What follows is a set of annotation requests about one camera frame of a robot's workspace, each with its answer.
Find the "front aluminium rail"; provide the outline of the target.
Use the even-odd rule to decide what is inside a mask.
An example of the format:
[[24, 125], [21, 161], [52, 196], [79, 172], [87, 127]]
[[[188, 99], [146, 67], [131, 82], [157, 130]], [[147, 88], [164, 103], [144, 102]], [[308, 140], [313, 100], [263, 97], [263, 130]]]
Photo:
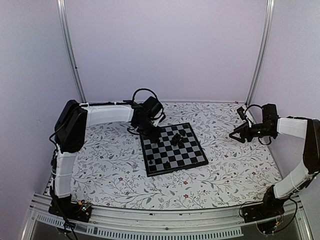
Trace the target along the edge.
[[196, 210], [139, 210], [93, 205], [88, 222], [49, 213], [51, 198], [36, 193], [22, 229], [23, 240], [313, 240], [305, 210], [293, 196], [277, 216], [247, 221], [254, 203]]

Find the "floral patterned table mat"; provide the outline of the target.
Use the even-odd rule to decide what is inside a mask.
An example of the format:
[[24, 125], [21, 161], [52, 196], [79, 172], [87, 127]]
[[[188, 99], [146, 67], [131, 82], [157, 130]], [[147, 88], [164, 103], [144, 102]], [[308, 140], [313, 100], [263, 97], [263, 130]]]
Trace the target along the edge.
[[128, 122], [88, 120], [80, 151], [61, 153], [58, 197], [147, 210], [229, 207], [259, 201], [282, 177], [269, 149], [229, 137], [236, 103], [164, 105], [158, 143], [131, 134]]

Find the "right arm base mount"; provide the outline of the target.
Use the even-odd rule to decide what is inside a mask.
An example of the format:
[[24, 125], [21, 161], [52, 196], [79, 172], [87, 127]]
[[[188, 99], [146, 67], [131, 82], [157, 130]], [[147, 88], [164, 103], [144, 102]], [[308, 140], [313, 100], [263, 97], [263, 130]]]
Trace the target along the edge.
[[274, 218], [284, 213], [285, 210], [282, 206], [278, 208], [264, 208], [262, 203], [242, 205], [239, 209], [239, 215], [244, 219], [245, 223]]

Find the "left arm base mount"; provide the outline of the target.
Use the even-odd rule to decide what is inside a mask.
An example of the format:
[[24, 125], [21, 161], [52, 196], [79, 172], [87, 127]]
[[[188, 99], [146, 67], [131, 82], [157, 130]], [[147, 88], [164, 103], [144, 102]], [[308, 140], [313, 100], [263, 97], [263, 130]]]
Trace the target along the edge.
[[51, 201], [48, 212], [59, 217], [66, 217], [68, 220], [88, 223], [92, 214], [92, 204], [83, 200], [78, 203], [58, 198]]

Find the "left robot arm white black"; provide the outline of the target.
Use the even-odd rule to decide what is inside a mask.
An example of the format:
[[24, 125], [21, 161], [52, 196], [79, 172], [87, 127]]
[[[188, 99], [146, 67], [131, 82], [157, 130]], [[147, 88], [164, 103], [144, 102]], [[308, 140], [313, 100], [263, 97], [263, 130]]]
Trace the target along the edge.
[[133, 100], [106, 103], [69, 100], [49, 138], [55, 145], [51, 160], [52, 193], [58, 198], [55, 209], [63, 217], [70, 217], [75, 211], [74, 205], [65, 198], [71, 196], [73, 165], [84, 146], [87, 128], [106, 123], [130, 123], [139, 135], [157, 142], [160, 137], [158, 124], [164, 118], [163, 105], [152, 96], [143, 103]]

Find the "black silver chess board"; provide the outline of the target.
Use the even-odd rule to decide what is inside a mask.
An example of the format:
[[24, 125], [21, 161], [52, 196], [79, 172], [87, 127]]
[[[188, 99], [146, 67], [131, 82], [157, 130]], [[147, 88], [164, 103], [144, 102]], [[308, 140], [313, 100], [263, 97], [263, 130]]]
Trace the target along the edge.
[[[154, 177], [179, 170], [192, 169], [209, 164], [209, 161], [197, 139], [190, 123], [162, 126], [159, 143], [140, 137], [146, 175]], [[171, 145], [171, 139], [181, 130], [186, 131], [183, 137], [184, 147]], [[155, 164], [155, 159], [161, 158], [162, 164]], [[170, 168], [165, 169], [164, 163], [170, 162]]]

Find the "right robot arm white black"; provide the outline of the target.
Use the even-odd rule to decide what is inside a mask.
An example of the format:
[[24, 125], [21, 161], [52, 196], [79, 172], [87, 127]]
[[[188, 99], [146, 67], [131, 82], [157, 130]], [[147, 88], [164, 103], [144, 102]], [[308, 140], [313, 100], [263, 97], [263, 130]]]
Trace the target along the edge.
[[263, 138], [270, 140], [283, 136], [282, 140], [271, 150], [280, 150], [281, 157], [293, 157], [293, 163], [288, 170], [284, 164], [278, 163], [283, 178], [269, 187], [264, 196], [258, 213], [262, 218], [269, 218], [279, 210], [290, 196], [306, 188], [320, 173], [320, 121], [316, 118], [287, 116], [281, 117], [277, 113], [275, 104], [268, 103], [259, 107], [262, 113], [260, 123], [255, 123], [248, 116], [248, 109], [239, 107], [236, 112], [242, 124], [236, 127], [229, 137], [240, 143], [251, 142]]

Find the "aluminium frame post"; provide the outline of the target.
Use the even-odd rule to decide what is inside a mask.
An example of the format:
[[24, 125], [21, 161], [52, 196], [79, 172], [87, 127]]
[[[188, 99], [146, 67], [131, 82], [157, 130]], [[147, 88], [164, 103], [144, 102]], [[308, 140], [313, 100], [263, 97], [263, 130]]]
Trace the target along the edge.
[[263, 61], [265, 58], [265, 53], [268, 46], [268, 40], [270, 36], [270, 31], [272, 28], [272, 20], [274, 15], [274, 8], [275, 8], [275, 0], [268, 0], [266, 2], [266, 11], [265, 11], [265, 18], [264, 18], [264, 25], [262, 29], [262, 37], [260, 41], [260, 47], [257, 55], [256, 64], [253, 71], [253, 76], [251, 80], [251, 84], [249, 87], [249, 91], [246, 97], [245, 104], [250, 105], [253, 102], [253, 98], [255, 95], [255, 91], [258, 85], [258, 81], [260, 78]]
[[64, 0], [57, 0], [57, 10], [58, 10], [58, 16], [60, 20], [62, 35], [64, 38], [64, 43], [66, 47], [66, 52], [68, 56], [68, 60], [70, 63], [70, 68], [72, 72], [72, 76], [74, 79], [75, 87], [79, 96], [79, 99], [82, 103], [87, 102], [84, 87], [81, 81], [79, 68], [77, 65], [73, 45], [72, 45], [72, 39], [71, 39], [71, 33], [69, 29], [69, 23], [68, 23], [68, 17], [67, 17], [67, 10], [66, 10], [66, 3]]

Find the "right aluminium frame post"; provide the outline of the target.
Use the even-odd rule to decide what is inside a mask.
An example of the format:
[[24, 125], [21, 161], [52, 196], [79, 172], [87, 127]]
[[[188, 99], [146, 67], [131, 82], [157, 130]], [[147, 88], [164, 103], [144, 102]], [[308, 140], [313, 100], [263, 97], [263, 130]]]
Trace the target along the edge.
[[253, 102], [253, 98], [255, 95], [255, 91], [258, 85], [258, 81], [260, 78], [263, 61], [265, 58], [265, 53], [268, 46], [268, 40], [270, 36], [270, 31], [272, 28], [272, 20], [274, 15], [274, 8], [275, 8], [275, 0], [268, 0], [266, 2], [266, 11], [265, 11], [265, 18], [264, 18], [264, 25], [262, 29], [262, 37], [260, 41], [260, 47], [257, 55], [256, 64], [253, 71], [253, 76], [251, 80], [251, 84], [249, 87], [249, 91], [246, 97], [245, 104], [250, 105]]

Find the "left aluminium frame post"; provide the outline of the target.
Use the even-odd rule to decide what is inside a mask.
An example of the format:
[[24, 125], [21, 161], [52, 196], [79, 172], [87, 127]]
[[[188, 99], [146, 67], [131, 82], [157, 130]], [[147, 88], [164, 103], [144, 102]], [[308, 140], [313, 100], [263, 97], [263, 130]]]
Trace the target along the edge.
[[69, 23], [68, 23], [68, 17], [67, 17], [67, 10], [66, 10], [66, 3], [64, 0], [57, 0], [57, 10], [58, 10], [58, 16], [60, 20], [62, 35], [64, 38], [64, 43], [66, 47], [66, 52], [68, 56], [68, 60], [70, 63], [70, 68], [72, 72], [72, 76], [74, 79], [75, 87], [79, 96], [79, 99], [82, 103], [87, 102], [84, 87], [81, 81], [79, 68], [77, 65], [73, 45], [72, 45], [72, 39], [71, 39], [71, 33], [69, 29]]

